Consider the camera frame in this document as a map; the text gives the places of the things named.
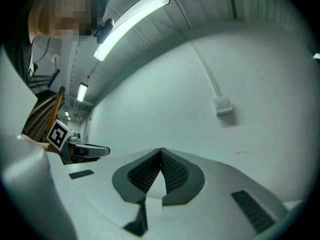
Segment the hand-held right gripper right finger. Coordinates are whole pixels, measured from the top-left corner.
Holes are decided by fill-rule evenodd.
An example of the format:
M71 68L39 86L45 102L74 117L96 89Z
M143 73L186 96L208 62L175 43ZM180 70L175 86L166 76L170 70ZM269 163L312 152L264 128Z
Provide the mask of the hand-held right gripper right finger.
M166 189L166 195L162 198L163 206L187 204L205 183L205 174L198 165L166 148L160 149L160 171Z

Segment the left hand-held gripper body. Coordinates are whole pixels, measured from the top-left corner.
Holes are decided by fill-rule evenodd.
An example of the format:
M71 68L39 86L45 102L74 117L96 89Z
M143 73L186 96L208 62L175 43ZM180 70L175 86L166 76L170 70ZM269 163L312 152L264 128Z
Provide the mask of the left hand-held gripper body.
M55 120L50 128L46 140L58 151L64 164L72 164L69 149L73 149L76 144L80 144L81 134L73 131L60 120Z

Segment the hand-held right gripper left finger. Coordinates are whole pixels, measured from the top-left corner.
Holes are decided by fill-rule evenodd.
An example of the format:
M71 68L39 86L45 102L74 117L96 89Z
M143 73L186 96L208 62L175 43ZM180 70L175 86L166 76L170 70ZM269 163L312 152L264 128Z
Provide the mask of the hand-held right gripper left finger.
M141 205L160 167L161 151L156 148L118 168L112 175L112 185L124 201Z

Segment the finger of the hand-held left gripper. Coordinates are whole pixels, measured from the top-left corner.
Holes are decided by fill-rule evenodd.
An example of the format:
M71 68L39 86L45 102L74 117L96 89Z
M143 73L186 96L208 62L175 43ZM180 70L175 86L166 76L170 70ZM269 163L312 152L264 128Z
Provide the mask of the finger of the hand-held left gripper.
M96 162L101 157L108 156L111 150L109 147L78 143L73 147L75 163Z

